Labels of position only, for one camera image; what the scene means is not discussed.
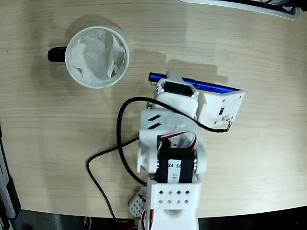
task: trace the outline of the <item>white tissue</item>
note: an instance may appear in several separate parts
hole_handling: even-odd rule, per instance
[[[84,35],[71,50],[71,63],[82,77],[91,82],[103,82],[120,71],[126,52],[121,43],[106,31]]]

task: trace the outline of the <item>black mug handle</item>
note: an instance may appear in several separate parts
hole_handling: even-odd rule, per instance
[[[51,62],[65,62],[66,46],[54,47],[48,51],[48,60]]]

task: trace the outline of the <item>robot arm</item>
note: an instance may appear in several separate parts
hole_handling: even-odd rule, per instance
[[[208,127],[230,127],[244,92],[208,83],[206,90],[197,89],[204,89],[205,83],[183,79],[175,70],[155,76],[154,81],[160,78],[155,99],[188,117],[156,104],[141,111],[137,171],[146,170],[148,177],[139,229],[198,230],[200,174],[206,171],[207,159],[202,129],[192,119]]]

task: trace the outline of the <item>black cable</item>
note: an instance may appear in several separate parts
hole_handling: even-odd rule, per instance
[[[131,143],[137,141],[138,139],[139,139],[139,137],[137,136],[137,137],[135,137],[135,138],[133,138],[133,139],[127,141],[126,143],[124,143],[124,144],[122,145],[122,147],[127,146],[127,145],[129,145],[129,144],[131,144]],[[95,158],[100,157],[100,156],[102,156],[102,155],[105,155],[105,154],[107,154],[107,153],[109,153],[109,152],[113,152],[113,151],[115,151],[115,150],[117,150],[117,149],[118,149],[118,147],[116,146],[116,147],[113,147],[113,148],[111,148],[111,149],[107,149],[107,150],[105,150],[105,151],[102,151],[102,152],[100,152],[100,153],[97,153],[97,154],[95,154],[94,156],[90,157],[90,158],[87,160],[87,162],[86,162],[86,169],[87,169],[87,172],[88,172],[88,174],[90,175],[92,181],[95,183],[95,185],[97,186],[98,190],[100,191],[100,193],[102,194],[102,196],[103,196],[104,199],[106,200],[106,203],[107,203],[107,205],[108,205],[108,207],[109,207],[109,210],[110,210],[110,213],[111,213],[113,219],[116,220],[117,222],[126,222],[126,221],[121,221],[121,220],[117,219],[117,217],[115,216],[115,214],[114,214],[114,212],[113,212],[113,209],[112,209],[112,206],[111,206],[111,204],[110,204],[109,199],[107,198],[105,192],[102,190],[102,188],[101,188],[101,186],[99,185],[99,183],[97,182],[97,180],[94,178],[94,176],[93,176],[93,174],[92,174],[92,172],[91,172],[91,169],[90,169],[90,163],[91,163],[92,160],[94,160]]]
[[[268,1],[266,1],[266,2],[264,2],[263,4],[269,4],[270,2],[272,2],[273,0],[268,0]]]
[[[176,114],[180,114],[180,115],[183,115],[189,119],[191,119],[192,121],[194,121],[199,127],[207,130],[207,131],[210,131],[210,132],[214,132],[214,133],[224,133],[224,132],[228,132],[229,129],[214,129],[214,128],[210,128],[210,127],[207,127],[205,125],[203,125],[202,123],[194,120],[193,118],[189,117],[188,115],[184,114],[183,112],[161,102],[161,101],[158,101],[156,99],[153,99],[153,98],[149,98],[149,97],[132,97],[128,100],[126,100],[124,102],[124,104],[121,106],[120,110],[119,110],[119,113],[118,113],[118,116],[117,116],[117,124],[116,124],[116,139],[117,139],[117,147],[118,147],[118,152],[119,152],[119,156],[121,158],[121,161],[123,162],[123,165],[124,167],[126,168],[127,172],[130,174],[130,176],[133,177],[134,180],[136,180],[137,182],[139,182],[140,184],[146,186],[146,182],[141,180],[136,174],[134,174],[134,172],[131,170],[131,168],[129,167],[128,163],[127,163],[127,160],[125,158],[125,155],[124,155],[124,151],[123,151],[123,145],[121,143],[121,121],[122,121],[122,118],[123,118],[123,115],[124,115],[124,112],[125,112],[125,109],[126,107],[132,103],[132,102],[150,102],[150,103],[153,103],[153,104],[157,104],[159,106],[162,106]]]
[[[268,4],[267,2],[253,2],[251,0],[221,0],[227,2],[235,2],[240,4],[246,4],[250,6],[257,6],[257,7],[265,7],[265,8],[280,8],[280,7],[299,7],[297,0],[289,0],[283,4]]]
[[[215,132],[215,133],[222,133],[222,132],[227,132],[228,129],[213,129],[213,128],[209,128],[203,124],[201,124],[200,122],[194,120],[193,118],[189,117],[188,115],[184,114],[183,112],[161,102],[161,101],[158,101],[158,100],[155,100],[155,99],[152,99],[152,98],[148,98],[148,97],[133,97],[133,98],[130,98],[128,99],[127,101],[124,102],[124,104],[121,106],[120,110],[119,110],[119,113],[118,113],[118,119],[117,119],[117,125],[116,125],[116,137],[117,137],[117,146],[116,147],[113,147],[111,149],[107,149],[105,151],[102,151],[100,153],[97,153],[95,155],[93,155],[92,157],[90,157],[87,162],[86,162],[86,169],[87,169],[87,172],[88,174],[90,175],[92,181],[95,183],[95,185],[97,186],[98,190],[100,191],[100,193],[102,194],[102,196],[104,197],[107,205],[108,205],[108,208],[110,210],[110,213],[113,217],[113,219],[117,222],[126,222],[126,221],[120,221],[119,219],[117,219],[117,217],[115,216],[114,212],[113,212],[113,209],[112,209],[112,206],[110,204],[110,201],[109,199],[107,198],[105,192],[103,191],[103,189],[101,188],[101,186],[99,185],[99,183],[97,182],[97,180],[94,178],[92,172],[91,172],[91,169],[90,169],[90,163],[92,160],[94,160],[95,158],[97,157],[100,157],[102,155],[105,155],[109,152],[113,152],[115,150],[118,149],[119,151],[119,155],[120,155],[120,158],[124,164],[124,167],[126,168],[126,170],[128,171],[128,173],[137,181],[139,182],[140,184],[146,186],[146,182],[144,182],[143,180],[141,180],[139,177],[137,177],[137,175],[134,174],[134,172],[131,170],[131,168],[129,167],[128,163],[127,163],[127,160],[124,156],[124,152],[123,152],[123,147],[137,141],[139,139],[139,137],[135,137],[133,139],[131,139],[130,141],[127,141],[125,143],[121,143],[121,121],[122,121],[122,118],[123,118],[123,115],[124,115],[124,112],[125,112],[125,109],[126,107],[132,103],[132,102],[150,102],[150,103],[154,103],[154,104],[157,104],[159,106],[162,106],[174,113],[177,113],[177,114],[180,114],[180,115],[183,115],[189,119],[191,119],[192,121],[194,121],[199,127],[201,128],[204,128],[205,130],[208,130],[210,132]]]

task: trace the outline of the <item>wooden table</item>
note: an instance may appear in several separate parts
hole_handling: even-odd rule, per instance
[[[79,30],[120,27],[131,63],[116,85],[87,89],[47,51]],[[205,133],[208,170],[199,217],[307,205],[307,14],[297,21],[179,0],[4,0],[0,8],[0,122],[8,166],[23,209],[110,217],[85,161],[113,146],[121,104],[153,97],[150,71],[244,89],[231,131]],[[131,105],[124,139],[139,129]],[[125,148],[136,168],[137,144]],[[118,153],[92,170],[118,217],[138,184]]]

